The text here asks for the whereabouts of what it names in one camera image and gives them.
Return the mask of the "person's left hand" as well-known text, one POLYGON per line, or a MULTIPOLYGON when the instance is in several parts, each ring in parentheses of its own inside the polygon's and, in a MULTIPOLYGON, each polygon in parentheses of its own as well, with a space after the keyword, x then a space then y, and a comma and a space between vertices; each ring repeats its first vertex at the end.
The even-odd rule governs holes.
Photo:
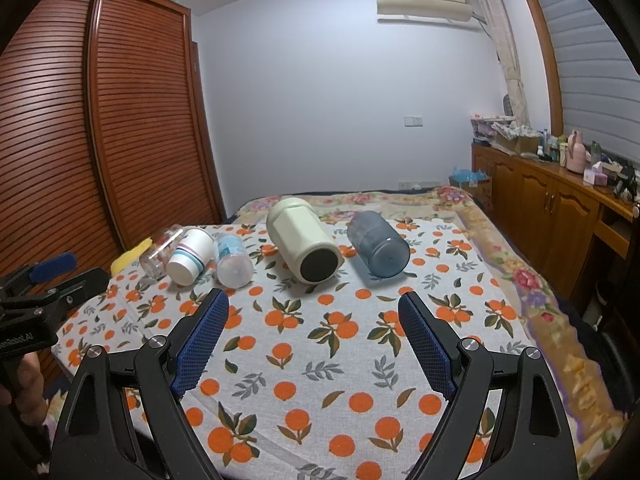
POLYGON ((43 396, 44 379, 36 352, 22 357, 16 368, 16 378, 20 385, 18 396, 13 399, 9 390, 1 386, 1 405, 14 404, 26 425, 41 426, 47 416, 48 404, 43 396))

